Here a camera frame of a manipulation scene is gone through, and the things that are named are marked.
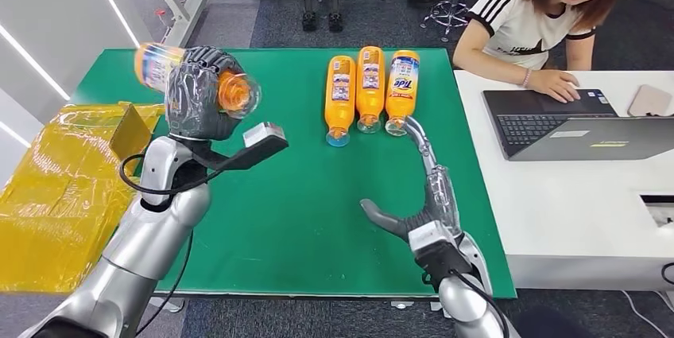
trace laptop keyboard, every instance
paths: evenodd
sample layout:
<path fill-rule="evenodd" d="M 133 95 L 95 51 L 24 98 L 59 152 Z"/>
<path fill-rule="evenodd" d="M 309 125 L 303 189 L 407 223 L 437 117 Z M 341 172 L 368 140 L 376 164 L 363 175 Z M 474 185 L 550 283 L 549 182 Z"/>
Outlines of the laptop keyboard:
<path fill-rule="evenodd" d="M 498 123 L 511 146 L 527 146 L 569 118 L 605 118 L 612 114 L 566 114 L 566 115 L 499 115 Z"/>

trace woman's hand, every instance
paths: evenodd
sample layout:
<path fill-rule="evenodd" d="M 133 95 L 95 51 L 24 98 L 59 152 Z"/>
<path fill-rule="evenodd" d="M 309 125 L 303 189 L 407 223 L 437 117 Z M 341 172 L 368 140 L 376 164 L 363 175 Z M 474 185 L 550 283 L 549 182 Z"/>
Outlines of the woman's hand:
<path fill-rule="evenodd" d="M 578 80 L 573 75 L 560 70 L 534 70 L 527 84 L 528 89 L 550 95 L 561 103 L 580 99 L 574 86 L 579 86 Z"/>

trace sticker on laptop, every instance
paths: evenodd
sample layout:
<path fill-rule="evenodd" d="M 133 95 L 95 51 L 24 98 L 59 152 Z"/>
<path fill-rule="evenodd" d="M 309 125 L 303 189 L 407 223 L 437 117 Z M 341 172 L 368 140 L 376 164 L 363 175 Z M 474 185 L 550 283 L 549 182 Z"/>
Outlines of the sticker on laptop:
<path fill-rule="evenodd" d="M 577 131 L 557 131 L 552 133 L 550 138 L 579 138 L 589 133 L 589 130 L 577 130 Z"/>

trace black and white t-shirt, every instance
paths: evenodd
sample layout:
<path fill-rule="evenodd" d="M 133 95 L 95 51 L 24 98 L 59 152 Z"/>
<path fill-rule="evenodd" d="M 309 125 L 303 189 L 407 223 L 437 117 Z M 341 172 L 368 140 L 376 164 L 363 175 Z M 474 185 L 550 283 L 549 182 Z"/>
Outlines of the black and white t-shirt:
<path fill-rule="evenodd" d="M 561 14 L 538 14 L 529 0 L 478 0 L 467 16 L 491 36 L 484 53 L 530 69 L 542 68 L 548 50 L 565 37 L 580 40 L 595 34 L 594 29 L 571 31 L 580 13 L 570 6 Z"/>

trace white wall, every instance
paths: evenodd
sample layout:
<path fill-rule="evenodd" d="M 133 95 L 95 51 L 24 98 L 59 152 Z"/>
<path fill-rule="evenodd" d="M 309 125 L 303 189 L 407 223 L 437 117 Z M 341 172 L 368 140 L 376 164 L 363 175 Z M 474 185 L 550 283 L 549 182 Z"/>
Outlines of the white wall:
<path fill-rule="evenodd" d="M 2 122 L 30 143 L 42 129 L 42 123 L 3 90 L 0 90 L 0 104 Z M 0 146 L 2 146 L 0 153 L 0 188 L 2 188 L 10 179 L 27 148 L 3 130 L 0 130 Z"/>
<path fill-rule="evenodd" d="M 114 2 L 138 41 L 151 41 L 133 3 Z M 69 95 L 104 49 L 135 47 L 108 0 L 0 0 L 0 25 Z M 0 122 L 31 142 L 65 103 L 0 37 Z M 26 148 L 3 130 L 0 146 L 1 188 Z"/>

